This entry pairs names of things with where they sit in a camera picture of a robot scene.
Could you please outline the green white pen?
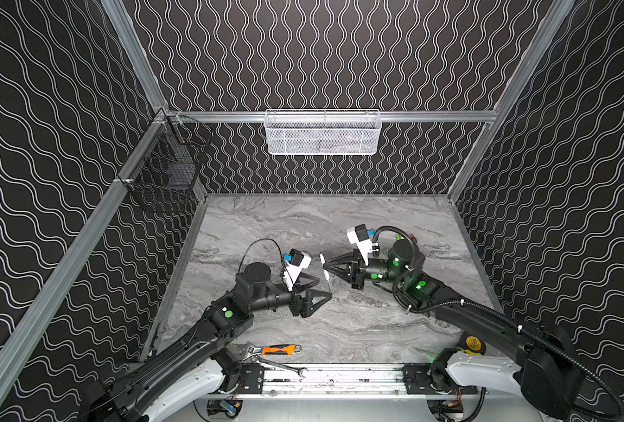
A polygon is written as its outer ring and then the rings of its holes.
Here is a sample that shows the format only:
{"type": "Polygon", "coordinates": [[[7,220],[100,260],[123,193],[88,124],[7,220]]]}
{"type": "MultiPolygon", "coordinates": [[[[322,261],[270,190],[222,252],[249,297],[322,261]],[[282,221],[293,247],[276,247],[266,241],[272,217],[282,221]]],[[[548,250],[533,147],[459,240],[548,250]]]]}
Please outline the green white pen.
{"type": "Polygon", "coordinates": [[[323,269],[323,273],[324,273],[324,279],[326,280],[326,283],[327,283],[327,286],[329,288],[329,291],[333,294],[334,293],[334,288],[333,288],[333,285],[331,283],[331,275],[330,275],[330,273],[326,269],[327,261],[325,259],[325,256],[322,253],[319,254],[319,258],[320,258],[320,262],[322,264],[322,269],[323,269]]]}

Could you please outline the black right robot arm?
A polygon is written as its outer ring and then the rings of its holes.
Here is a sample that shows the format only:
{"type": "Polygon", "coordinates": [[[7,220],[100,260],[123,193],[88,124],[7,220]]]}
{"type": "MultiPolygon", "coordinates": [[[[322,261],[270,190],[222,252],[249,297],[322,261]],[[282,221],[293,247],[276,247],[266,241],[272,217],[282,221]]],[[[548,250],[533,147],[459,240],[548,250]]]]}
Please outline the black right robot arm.
{"type": "Polygon", "coordinates": [[[416,237],[394,226],[350,228],[354,249],[323,261],[324,274],[362,290],[370,281],[393,296],[409,314],[435,316],[503,353],[507,364],[473,364],[462,351],[447,349],[432,365],[438,390],[456,386],[503,390],[526,399],[540,413],[566,420],[579,413],[601,421],[623,421],[624,402],[586,367],[567,333],[517,322],[456,292],[423,270],[426,256],[416,237]]]}

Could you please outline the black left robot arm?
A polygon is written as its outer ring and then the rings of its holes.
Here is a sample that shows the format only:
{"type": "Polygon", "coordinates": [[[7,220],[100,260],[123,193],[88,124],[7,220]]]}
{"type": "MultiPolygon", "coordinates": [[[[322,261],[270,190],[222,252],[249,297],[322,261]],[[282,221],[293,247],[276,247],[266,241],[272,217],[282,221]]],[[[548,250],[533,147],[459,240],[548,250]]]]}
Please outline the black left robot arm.
{"type": "Polygon", "coordinates": [[[227,347],[253,324],[257,311],[284,307],[311,317],[331,300],[319,280],[288,289],[272,280],[270,267],[255,262],[236,274],[236,285],[205,309],[180,339],[141,367],[85,391],[80,421],[164,421],[187,404],[217,390],[236,388],[242,359],[227,347]]]}

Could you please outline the steel combination spanner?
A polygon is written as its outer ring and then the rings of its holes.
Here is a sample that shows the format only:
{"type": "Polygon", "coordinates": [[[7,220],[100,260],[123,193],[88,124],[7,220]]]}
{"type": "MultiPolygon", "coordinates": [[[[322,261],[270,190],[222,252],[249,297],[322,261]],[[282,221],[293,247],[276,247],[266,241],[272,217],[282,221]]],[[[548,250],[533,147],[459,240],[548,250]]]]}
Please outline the steel combination spanner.
{"type": "Polygon", "coordinates": [[[268,367],[268,369],[279,369],[288,372],[295,373],[299,376],[299,378],[304,378],[306,376],[307,369],[306,367],[293,367],[290,365],[285,365],[280,362],[274,362],[273,360],[267,360],[260,355],[252,355],[243,360],[245,363],[253,363],[259,364],[264,367],[268,367]]]}

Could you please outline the yellow black tape measure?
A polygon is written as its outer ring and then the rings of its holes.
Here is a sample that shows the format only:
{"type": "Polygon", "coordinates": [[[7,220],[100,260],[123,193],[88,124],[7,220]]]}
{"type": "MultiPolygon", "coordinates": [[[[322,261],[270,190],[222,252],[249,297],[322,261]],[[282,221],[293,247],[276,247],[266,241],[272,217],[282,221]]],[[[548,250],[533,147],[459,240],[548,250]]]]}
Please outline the yellow black tape measure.
{"type": "Polygon", "coordinates": [[[463,335],[461,335],[457,347],[464,353],[480,356],[485,355],[487,350],[487,346],[484,341],[482,341],[482,339],[479,339],[479,337],[477,336],[468,334],[467,332],[463,332],[463,335]]]}

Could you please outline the orange handled adjustable wrench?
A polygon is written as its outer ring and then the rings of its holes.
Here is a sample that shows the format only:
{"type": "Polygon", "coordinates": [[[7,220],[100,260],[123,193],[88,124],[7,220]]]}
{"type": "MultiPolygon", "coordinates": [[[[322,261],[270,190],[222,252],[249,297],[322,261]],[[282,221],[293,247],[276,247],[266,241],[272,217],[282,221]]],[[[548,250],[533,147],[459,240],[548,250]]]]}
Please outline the orange handled adjustable wrench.
{"type": "Polygon", "coordinates": [[[292,356],[301,353],[303,347],[298,344],[279,344],[271,346],[255,346],[247,343],[238,355],[241,362],[265,362],[267,356],[292,356]]]}

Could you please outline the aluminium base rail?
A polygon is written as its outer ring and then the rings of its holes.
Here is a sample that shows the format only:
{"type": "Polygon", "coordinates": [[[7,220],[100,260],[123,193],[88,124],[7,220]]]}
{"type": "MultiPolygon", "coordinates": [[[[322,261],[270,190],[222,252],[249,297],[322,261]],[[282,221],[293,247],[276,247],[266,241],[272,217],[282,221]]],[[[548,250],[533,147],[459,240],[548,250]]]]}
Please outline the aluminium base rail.
{"type": "Polygon", "coordinates": [[[306,367],[304,378],[295,373],[245,363],[233,387],[229,378],[211,360],[169,387],[156,404],[172,399],[200,397],[245,398],[422,398],[439,399],[471,396],[486,388],[490,392],[521,397],[521,386],[514,378],[518,366],[507,358],[455,356],[444,370],[454,385],[435,387],[434,371],[426,364],[285,364],[306,367]]]}

